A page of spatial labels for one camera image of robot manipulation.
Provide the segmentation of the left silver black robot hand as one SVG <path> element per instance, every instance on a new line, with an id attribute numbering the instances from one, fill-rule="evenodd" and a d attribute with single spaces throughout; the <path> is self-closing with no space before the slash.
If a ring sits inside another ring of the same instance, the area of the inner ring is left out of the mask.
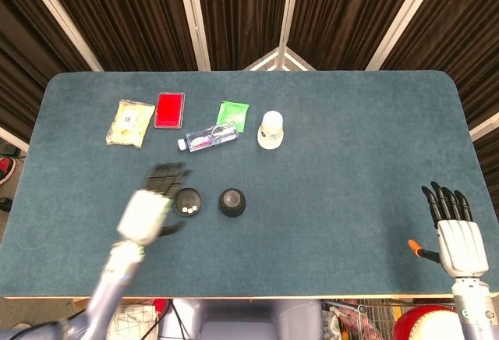
<path id="1" fill-rule="evenodd" d="M 122 239 L 147 246 L 159 237 L 182 230 L 184 221 L 172 225 L 167 225 L 166 221 L 175 196 L 190 173 L 183 162 L 155 165 L 143 185 L 129 198 L 117 227 Z"/>

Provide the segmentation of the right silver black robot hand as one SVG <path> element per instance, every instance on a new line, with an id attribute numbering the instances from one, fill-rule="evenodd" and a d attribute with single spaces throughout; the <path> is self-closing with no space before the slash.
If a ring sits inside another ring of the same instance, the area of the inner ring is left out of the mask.
<path id="1" fill-rule="evenodd" d="M 421 247 L 410 239 L 409 248 L 419 258 L 442 266 L 453 278 L 480 278 L 489 270 L 487 254 L 479 226 L 472 218 L 466 197 L 436 182 L 424 186 L 426 197 L 437 231 L 437 252 Z"/>

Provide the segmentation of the black round lid with pills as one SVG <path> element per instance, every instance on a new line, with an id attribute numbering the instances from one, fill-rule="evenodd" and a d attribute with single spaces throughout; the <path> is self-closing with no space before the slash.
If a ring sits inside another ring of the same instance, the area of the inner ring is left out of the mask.
<path id="1" fill-rule="evenodd" d="M 174 208 L 175 211 L 182 217 L 192 217 L 197 214 L 202 207 L 202 197 L 196 189 L 193 188 L 184 188 L 181 189 L 174 198 Z M 182 208 L 189 208 L 197 206 L 197 211 L 194 211 L 192 214 L 182 213 Z"/>

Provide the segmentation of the black faceted dome object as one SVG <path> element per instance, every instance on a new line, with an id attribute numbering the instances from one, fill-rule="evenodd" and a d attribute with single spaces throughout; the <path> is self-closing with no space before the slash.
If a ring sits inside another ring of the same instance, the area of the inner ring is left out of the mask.
<path id="1" fill-rule="evenodd" d="M 219 196 L 218 208 L 229 218 L 237 218 L 246 209 L 246 197 L 240 189 L 227 188 Z"/>

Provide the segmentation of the clear bag of yellow snacks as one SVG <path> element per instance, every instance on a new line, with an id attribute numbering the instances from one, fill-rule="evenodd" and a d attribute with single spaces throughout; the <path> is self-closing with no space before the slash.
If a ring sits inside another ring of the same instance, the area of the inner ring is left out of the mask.
<path id="1" fill-rule="evenodd" d="M 132 146 L 140 149 L 155 106 L 122 99 L 106 136 L 107 145 Z"/>

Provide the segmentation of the clear plastic water bottle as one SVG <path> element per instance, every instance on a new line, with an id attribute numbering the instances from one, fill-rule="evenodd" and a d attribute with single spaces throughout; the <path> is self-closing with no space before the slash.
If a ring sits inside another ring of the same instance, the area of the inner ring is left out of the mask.
<path id="1" fill-rule="evenodd" d="M 205 130 L 187 133 L 177 140 L 177 145 L 180 151 L 195 152 L 236 140 L 238 137 L 237 125 L 234 122 L 225 122 Z"/>

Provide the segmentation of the white plastic bag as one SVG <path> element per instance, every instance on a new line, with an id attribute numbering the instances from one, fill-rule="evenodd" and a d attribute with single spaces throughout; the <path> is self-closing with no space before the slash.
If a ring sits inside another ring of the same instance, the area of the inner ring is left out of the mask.
<path id="1" fill-rule="evenodd" d="M 120 306 L 114 313 L 106 333 L 106 340 L 140 340 L 157 321 L 152 305 Z"/>

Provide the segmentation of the red ink pad case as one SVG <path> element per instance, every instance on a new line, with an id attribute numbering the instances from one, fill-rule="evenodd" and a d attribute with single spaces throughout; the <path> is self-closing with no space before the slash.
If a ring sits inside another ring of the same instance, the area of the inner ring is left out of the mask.
<path id="1" fill-rule="evenodd" d="M 181 129 L 184 100 L 184 93 L 160 93 L 157 99 L 154 127 L 157 129 Z"/>

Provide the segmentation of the green foil packet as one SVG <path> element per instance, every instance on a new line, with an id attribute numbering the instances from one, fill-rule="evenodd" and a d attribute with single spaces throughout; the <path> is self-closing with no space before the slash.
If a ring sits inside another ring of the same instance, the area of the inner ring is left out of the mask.
<path id="1" fill-rule="evenodd" d="M 221 102 L 216 124 L 221 125 L 227 122 L 234 122 L 239 133 L 243 133 L 246 123 L 246 114 L 249 105 L 232 101 Z"/>

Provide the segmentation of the blue felt table cover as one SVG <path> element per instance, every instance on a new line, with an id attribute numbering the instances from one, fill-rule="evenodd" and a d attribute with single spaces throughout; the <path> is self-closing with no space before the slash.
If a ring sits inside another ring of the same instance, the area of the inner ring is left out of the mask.
<path id="1" fill-rule="evenodd" d="M 184 93 L 181 129 L 157 129 L 160 93 Z M 107 145 L 122 99 L 155 106 L 143 145 Z M 221 102 L 249 105 L 236 140 L 189 152 Z M 266 112 L 283 116 L 263 149 Z M 452 79 L 440 71 L 62 73 L 49 82 L 0 242 L 0 296 L 94 290 L 126 204 L 157 164 L 181 161 L 203 200 L 147 247 L 132 297 L 446 296 L 452 279 L 415 257 L 438 248 L 423 186 L 467 198 L 499 292 L 499 222 Z M 240 189 L 246 209 L 223 215 Z"/>

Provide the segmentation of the grey robot torso base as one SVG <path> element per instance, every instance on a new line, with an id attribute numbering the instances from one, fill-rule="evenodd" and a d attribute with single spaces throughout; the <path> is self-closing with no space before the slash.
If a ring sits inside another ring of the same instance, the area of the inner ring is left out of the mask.
<path id="1" fill-rule="evenodd" d="M 317 299 L 174 299 L 160 340 L 324 340 Z"/>

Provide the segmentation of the red and black shoe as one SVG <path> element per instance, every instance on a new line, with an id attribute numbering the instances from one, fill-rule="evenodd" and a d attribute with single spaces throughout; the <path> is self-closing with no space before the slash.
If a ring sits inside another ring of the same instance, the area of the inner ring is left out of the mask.
<path id="1" fill-rule="evenodd" d="M 16 169 L 16 160 L 11 157 L 0 158 L 0 186 L 7 182 Z"/>

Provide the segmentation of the stack of floral paper cups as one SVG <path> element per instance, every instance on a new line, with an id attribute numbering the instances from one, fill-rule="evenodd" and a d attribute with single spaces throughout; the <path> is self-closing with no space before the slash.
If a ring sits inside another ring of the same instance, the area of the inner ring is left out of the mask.
<path id="1" fill-rule="evenodd" d="M 266 112 L 257 132 L 258 144 L 266 150 L 280 147 L 284 137 L 283 116 L 280 112 Z"/>

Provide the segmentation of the brown curtain panel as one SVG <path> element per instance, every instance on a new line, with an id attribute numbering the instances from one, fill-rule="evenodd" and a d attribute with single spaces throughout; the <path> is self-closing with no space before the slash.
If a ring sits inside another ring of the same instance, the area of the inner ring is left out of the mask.
<path id="1" fill-rule="evenodd" d="M 317 70 L 364 70 L 405 0 L 296 0 L 288 47 Z"/>
<path id="2" fill-rule="evenodd" d="M 89 70 L 42 0 L 0 0 L 0 127 L 28 143 L 51 78 Z"/>
<path id="3" fill-rule="evenodd" d="M 200 0 L 211 69 L 241 70 L 279 45 L 285 0 Z"/>
<path id="4" fill-rule="evenodd" d="M 106 71 L 196 71 L 183 0 L 59 0 Z"/>
<path id="5" fill-rule="evenodd" d="M 382 67 L 447 73 L 477 127 L 499 112 L 499 0 L 423 0 Z"/>

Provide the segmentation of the white partition frame post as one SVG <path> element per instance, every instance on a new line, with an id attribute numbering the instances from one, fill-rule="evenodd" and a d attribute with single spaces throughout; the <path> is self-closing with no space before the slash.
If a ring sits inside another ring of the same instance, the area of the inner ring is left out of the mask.
<path id="1" fill-rule="evenodd" d="M 289 39 L 289 34 L 292 25 L 293 13 L 296 5 L 296 0 L 285 0 L 285 7 L 283 12 L 283 18 L 281 23 L 281 33 L 279 46 L 277 50 L 277 56 L 274 61 L 275 70 L 284 69 L 285 52 L 287 48 L 287 43 Z"/>
<path id="2" fill-rule="evenodd" d="M 83 37 L 80 30 L 74 23 L 71 16 L 66 11 L 60 0 L 41 0 L 55 21 L 62 28 L 65 35 L 71 41 L 75 49 L 80 53 L 83 60 L 88 64 L 92 71 L 103 72 L 104 68 L 98 61 L 87 40 Z"/>
<path id="3" fill-rule="evenodd" d="M 404 0 L 367 64 L 366 71 L 377 71 L 381 68 L 423 2 L 424 0 Z"/>
<path id="4" fill-rule="evenodd" d="M 182 0 L 182 2 L 189 26 L 197 68 L 200 71 L 211 71 L 211 61 L 200 0 Z"/>

